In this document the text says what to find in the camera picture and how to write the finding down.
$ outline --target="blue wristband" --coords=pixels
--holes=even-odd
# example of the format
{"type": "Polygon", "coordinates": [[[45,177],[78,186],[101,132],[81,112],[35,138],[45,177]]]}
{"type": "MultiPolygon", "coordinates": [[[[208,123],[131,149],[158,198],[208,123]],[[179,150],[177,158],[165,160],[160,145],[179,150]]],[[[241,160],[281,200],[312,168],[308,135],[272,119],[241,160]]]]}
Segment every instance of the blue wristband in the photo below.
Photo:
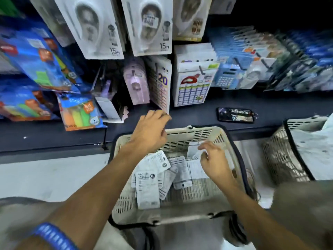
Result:
{"type": "Polygon", "coordinates": [[[66,235],[51,223],[42,223],[37,226],[33,234],[42,237],[55,250],[79,250],[66,235]]]}

